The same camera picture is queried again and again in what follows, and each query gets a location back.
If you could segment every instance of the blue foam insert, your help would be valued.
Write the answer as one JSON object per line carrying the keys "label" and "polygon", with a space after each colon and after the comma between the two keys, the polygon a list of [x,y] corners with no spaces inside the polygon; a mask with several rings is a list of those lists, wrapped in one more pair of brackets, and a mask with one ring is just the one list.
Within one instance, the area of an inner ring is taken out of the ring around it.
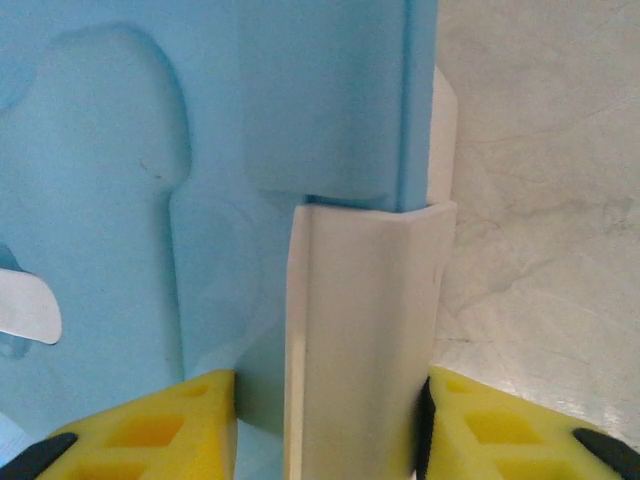
{"label": "blue foam insert", "polygon": [[235,368],[237,477],[282,478],[293,211],[424,206],[435,2],[2,9],[0,266],[63,337],[0,338],[0,412],[38,438]]}

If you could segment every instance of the white plastic corner guard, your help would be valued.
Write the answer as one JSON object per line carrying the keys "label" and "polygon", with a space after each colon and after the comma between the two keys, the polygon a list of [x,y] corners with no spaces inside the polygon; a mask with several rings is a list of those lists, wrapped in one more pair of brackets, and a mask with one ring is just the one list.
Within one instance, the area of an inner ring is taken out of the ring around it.
{"label": "white plastic corner guard", "polygon": [[433,76],[427,204],[451,200],[458,133],[458,97],[438,67]]}
{"label": "white plastic corner guard", "polygon": [[288,265],[285,478],[410,477],[456,205],[299,207]]}

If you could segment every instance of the square hole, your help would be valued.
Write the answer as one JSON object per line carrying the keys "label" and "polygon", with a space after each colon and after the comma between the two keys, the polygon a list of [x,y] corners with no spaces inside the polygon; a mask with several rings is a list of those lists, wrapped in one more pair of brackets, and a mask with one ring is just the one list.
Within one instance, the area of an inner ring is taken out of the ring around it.
{"label": "square hole", "polygon": [[529,422],[512,413],[478,412],[465,420],[479,443],[542,443]]}
{"label": "square hole", "polygon": [[208,385],[198,385],[181,393],[183,397],[201,397],[209,390]]}
{"label": "square hole", "polygon": [[457,382],[455,380],[447,381],[447,390],[451,393],[470,393],[471,390],[462,382]]}
{"label": "square hole", "polygon": [[560,460],[499,460],[496,466],[504,480],[585,480]]}
{"label": "square hole", "polygon": [[166,447],[182,425],[182,415],[134,417],[126,421],[106,443],[107,447]]}
{"label": "square hole", "polygon": [[83,465],[78,467],[70,480],[138,480],[146,466],[140,464]]}

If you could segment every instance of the white tab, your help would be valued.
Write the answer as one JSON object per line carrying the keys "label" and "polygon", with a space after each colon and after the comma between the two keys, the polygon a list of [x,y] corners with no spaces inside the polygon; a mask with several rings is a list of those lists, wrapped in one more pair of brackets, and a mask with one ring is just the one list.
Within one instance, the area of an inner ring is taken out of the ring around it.
{"label": "white tab", "polygon": [[30,273],[0,269],[0,332],[53,344],[62,335],[58,302]]}

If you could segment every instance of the marble surface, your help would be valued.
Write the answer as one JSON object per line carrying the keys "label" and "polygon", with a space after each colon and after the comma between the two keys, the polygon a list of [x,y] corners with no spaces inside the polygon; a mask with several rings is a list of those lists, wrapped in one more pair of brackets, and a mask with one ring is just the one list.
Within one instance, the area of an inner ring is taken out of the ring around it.
{"label": "marble surface", "polygon": [[640,2],[442,0],[457,238],[435,363],[640,448]]}

